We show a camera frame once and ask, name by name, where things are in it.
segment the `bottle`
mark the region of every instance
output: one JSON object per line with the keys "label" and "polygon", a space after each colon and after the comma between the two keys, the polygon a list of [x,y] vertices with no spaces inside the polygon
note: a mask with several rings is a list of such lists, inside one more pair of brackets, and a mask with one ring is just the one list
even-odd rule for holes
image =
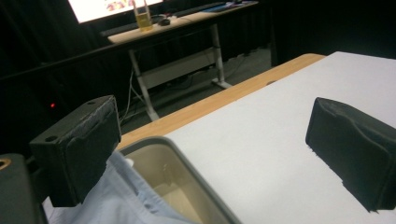
{"label": "bottle", "polygon": [[136,22],[140,31],[145,32],[151,30],[151,16],[146,0],[133,0],[132,4],[134,5],[134,16],[136,17]]}

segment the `keyboard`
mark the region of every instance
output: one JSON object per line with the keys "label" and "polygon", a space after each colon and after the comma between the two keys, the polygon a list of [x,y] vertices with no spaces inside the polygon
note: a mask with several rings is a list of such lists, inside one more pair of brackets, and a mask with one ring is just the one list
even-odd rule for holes
{"label": "keyboard", "polygon": [[193,7],[193,8],[183,10],[183,11],[179,11],[179,12],[174,13],[173,15],[176,17],[184,17],[184,16],[188,16],[190,14],[204,11],[204,10],[212,8],[212,7],[221,7],[224,5],[225,5],[225,2],[215,2],[215,3],[210,3],[210,4],[203,5],[203,6]]}
{"label": "keyboard", "polygon": [[[162,19],[163,19],[163,17],[160,17],[160,16],[152,17],[151,18],[151,22],[152,22],[152,24],[155,24],[155,23],[159,22]],[[102,31],[100,33],[100,35],[103,36],[103,37],[108,37],[108,36],[111,36],[111,35],[117,35],[117,34],[120,34],[120,33],[127,32],[127,31],[135,30],[137,28],[139,28],[139,26],[137,25],[137,22],[134,22],[134,23],[129,23],[129,24],[126,24],[126,25],[123,25],[123,26],[119,26],[119,27],[116,27],[116,28],[112,28],[112,29],[109,29],[109,30]]]}

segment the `yellow liquid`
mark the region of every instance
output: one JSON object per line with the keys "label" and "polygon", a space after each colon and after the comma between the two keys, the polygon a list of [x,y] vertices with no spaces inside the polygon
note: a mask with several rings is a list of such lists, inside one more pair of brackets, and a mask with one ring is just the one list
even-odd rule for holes
{"label": "yellow liquid", "polygon": [[144,32],[144,31],[149,31],[152,29],[151,20],[149,18],[148,13],[142,13],[142,14],[136,15],[136,21],[137,21],[137,25],[140,28],[140,31]]}

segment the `white table surface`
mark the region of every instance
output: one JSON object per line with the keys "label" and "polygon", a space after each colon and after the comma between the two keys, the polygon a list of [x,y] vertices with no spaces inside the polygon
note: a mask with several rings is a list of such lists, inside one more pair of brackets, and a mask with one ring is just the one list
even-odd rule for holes
{"label": "white table surface", "polygon": [[396,61],[335,52],[168,135],[247,224],[396,223],[369,213],[305,143],[316,97],[396,127]]}

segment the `metal desk leg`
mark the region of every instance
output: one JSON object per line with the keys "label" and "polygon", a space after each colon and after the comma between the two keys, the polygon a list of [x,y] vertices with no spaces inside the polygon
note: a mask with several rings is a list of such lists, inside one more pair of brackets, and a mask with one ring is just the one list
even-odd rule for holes
{"label": "metal desk leg", "polygon": [[136,73],[137,81],[139,83],[140,90],[142,91],[143,98],[146,104],[146,112],[152,121],[159,119],[157,112],[155,112],[154,107],[152,106],[151,100],[149,99],[149,92],[146,88],[145,82],[142,78],[142,75],[139,70],[139,65],[137,63],[137,59],[134,56],[134,51],[132,49],[129,50],[129,56],[132,61],[132,66],[134,67],[134,72]]}
{"label": "metal desk leg", "polygon": [[230,88],[231,85],[225,82],[224,78],[224,69],[222,66],[222,58],[221,58],[221,48],[219,42],[219,31],[218,26],[213,24],[210,26],[210,33],[212,34],[212,43],[213,43],[213,50],[215,55],[216,67],[218,68],[218,77],[213,79],[212,82],[223,89]]}

